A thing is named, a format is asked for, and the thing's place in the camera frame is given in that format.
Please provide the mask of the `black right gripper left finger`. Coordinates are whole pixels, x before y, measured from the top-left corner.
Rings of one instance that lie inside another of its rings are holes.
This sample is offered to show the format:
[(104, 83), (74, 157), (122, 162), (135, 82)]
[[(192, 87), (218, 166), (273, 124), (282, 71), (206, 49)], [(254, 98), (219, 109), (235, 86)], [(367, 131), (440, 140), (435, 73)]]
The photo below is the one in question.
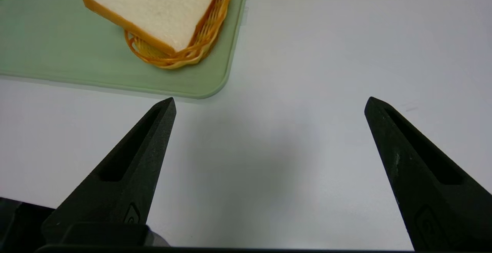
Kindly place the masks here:
[(46, 241), (76, 223), (145, 225), (176, 113), (173, 98), (153, 105), (44, 221)]

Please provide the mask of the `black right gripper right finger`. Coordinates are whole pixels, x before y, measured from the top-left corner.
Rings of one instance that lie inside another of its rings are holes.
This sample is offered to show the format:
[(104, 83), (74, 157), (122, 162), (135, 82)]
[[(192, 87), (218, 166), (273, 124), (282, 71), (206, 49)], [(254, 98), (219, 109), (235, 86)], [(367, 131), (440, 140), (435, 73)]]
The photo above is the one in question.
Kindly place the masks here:
[(415, 251), (491, 251), (492, 196), (385, 101), (364, 115)]

